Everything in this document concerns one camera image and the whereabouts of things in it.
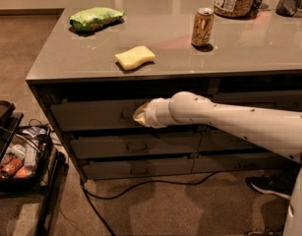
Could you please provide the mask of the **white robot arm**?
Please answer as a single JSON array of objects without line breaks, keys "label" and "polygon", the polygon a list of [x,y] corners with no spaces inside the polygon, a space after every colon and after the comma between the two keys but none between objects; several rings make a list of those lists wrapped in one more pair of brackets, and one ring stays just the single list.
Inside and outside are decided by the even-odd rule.
[{"label": "white robot arm", "polygon": [[282,236],[302,236],[302,112],[220,104],[181,91],[156,98],[134,113],[136,122],[155,129],[203,124],[265,148],[301,165]]}]

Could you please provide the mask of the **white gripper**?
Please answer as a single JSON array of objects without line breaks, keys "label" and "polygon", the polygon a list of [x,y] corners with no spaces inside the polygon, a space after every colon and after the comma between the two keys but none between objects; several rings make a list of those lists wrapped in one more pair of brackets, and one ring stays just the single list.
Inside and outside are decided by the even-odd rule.
[{"label": "white gripper", "polygon": [[159,129],[169,126],[172,121],[169,100],[156,98],[150,103],[144,103],[134,112],[133,119],[145,127]]}]

